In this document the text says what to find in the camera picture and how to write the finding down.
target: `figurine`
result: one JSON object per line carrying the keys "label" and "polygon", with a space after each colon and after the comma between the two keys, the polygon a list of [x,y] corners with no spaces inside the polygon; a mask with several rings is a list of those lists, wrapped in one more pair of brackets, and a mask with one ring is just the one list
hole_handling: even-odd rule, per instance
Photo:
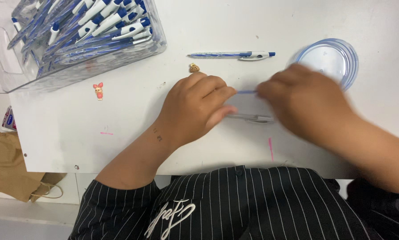
{"label": "figurine", "polygon": [[190,73],[195,73],[198,72],[199,70],[200,68],[197,65],[195,65],[195,63],[191,63],[191,68],[189,68]]}
{"label": "figurine", "polygon": [[103,91],[102,91],[102,87],[103,87],[103,83],[99,83],[99,85],[93,85],[93,87],[96,89],[96,94],[97,94],[97,100],[103,100]]}

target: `striped shirt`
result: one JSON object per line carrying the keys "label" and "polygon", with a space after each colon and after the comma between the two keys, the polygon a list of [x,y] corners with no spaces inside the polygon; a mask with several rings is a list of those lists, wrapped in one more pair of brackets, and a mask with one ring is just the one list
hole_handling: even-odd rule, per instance
{"label": "striped shirt", "polygon": [[234,166],[181,176],[160,190],[96,180],[70,240],[399,240],[399,194],[364,179],[348,187],[306,168]]}

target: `bag handle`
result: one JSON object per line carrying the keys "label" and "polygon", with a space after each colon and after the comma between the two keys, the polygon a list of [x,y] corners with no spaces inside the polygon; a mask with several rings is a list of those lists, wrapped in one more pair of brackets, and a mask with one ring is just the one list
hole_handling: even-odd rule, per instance
{"label": "bag handle", "polygon": [[[40,182],[40,183],[41,183],[42,185],[48,187],[47,193],[44,194],[44,195],[31,194],[32,196],[44,197],[44,198],[51,198],[51,199],[56,199],[56,198],[60,198],[61,196],[63,196],[63,189],[62,189],[60,186],[58,186],[58,185],[53,185],[53,184],[50,184],[50,183],[44,183],[44,182]],[[61,194],[60,196],[58,196],[58,197],[47,197],[46,195],[48,195],[48,194],[50,193],[51,187],[58,187],[58,188],[60,189],[60,191],[62,192],[62,194]]]}

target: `clear plastic lid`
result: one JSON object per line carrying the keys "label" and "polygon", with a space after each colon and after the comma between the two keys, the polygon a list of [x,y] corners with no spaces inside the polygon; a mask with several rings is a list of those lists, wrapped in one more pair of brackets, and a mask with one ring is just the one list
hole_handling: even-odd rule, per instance
{"label": "clear plastic lid", "polygon": [[295,59],[314,71],[334,79],[347,90],[357,77],[358,57],[351,44],[337,38],[318,41],[302,50]]}

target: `pink mark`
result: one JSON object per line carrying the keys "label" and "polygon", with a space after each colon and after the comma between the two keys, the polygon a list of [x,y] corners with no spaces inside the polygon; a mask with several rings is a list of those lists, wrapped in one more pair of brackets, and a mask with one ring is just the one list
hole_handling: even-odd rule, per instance
{"label": "pink mark", "polygon": [[272,162],[274,162],[274,153],[272,152],[272,140],[271,140],[271,138],[268,139],[268,144],[269,144],[269,148],[271,149]]}

